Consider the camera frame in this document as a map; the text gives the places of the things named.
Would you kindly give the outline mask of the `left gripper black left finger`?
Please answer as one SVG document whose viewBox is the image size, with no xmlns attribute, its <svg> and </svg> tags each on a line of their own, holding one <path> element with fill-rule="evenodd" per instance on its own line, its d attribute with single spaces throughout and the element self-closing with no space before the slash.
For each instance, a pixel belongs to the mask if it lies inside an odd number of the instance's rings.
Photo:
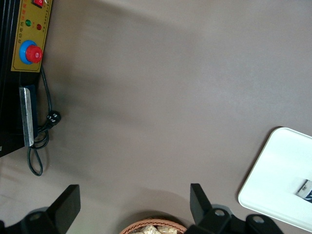
<svg viewBox="0 0 312 234">
<path fill-rule="evenodd" d="M 23 234 L 65 234 L 81 209 L 79 185 L 69 185 L 45 210 L 29 213 L 21 221 Z"/>
</svg>

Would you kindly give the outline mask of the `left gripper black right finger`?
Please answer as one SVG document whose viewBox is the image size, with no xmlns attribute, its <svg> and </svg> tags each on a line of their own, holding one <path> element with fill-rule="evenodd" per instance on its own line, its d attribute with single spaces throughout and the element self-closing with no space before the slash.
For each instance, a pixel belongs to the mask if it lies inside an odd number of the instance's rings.
<svg viewBox="0 0 312 234">
<path fill-rule="evenodd" d="M 188 234 L 232 234 L 230 208 L 211 204 L 198 183 L 190 185 L 190 210 L 194 219 Z"/>
</svg>

